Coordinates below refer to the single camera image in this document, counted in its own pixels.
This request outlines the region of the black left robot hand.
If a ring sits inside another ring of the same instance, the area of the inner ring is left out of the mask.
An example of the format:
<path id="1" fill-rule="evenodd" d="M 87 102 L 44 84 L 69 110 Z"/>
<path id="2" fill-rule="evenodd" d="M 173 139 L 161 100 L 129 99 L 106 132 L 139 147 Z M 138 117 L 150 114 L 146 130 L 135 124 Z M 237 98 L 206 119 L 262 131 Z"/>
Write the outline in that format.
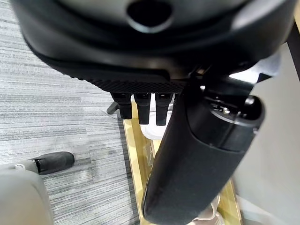
<path id="1" fill-rule="evenodd" d="M 263 123 L 253 84 L 231 78 L 272 56 L 294 0 L 13 0 L 24 40 L 53 69 L 131 101 L 166 125 L 143 194 L 157 225 L 193 221 L 230 179 Z"/>

